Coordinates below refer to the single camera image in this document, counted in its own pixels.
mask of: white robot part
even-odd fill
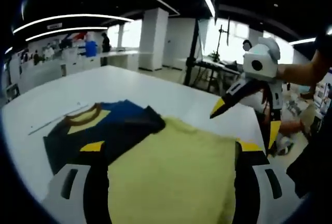
[[[258,42],[243,56],[243,71],[246,77],[272,81],[278,70],[279,46],[272,38],[260,37]]]

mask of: floor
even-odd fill
[[[174,83],[182,84],[185,78],[185,71],[179,71],[171,68],[163,68],[158,71],[143,71],[139,70],[141,74],[154,76],[163,80],[171,81]],[[197,85],[200,88],[207,88],[206,81],[200,81]],[[295,141],[294,146],[292,147],[289,154],[284,156],[276,156],[269,157],[271,163],[278,164],[284,170],[288,168],[288,166],[295,161],[295,159],[302,153],[303,149],[307,146],[308,141],[302,133],[297,133],[293,136],[293,140]]]

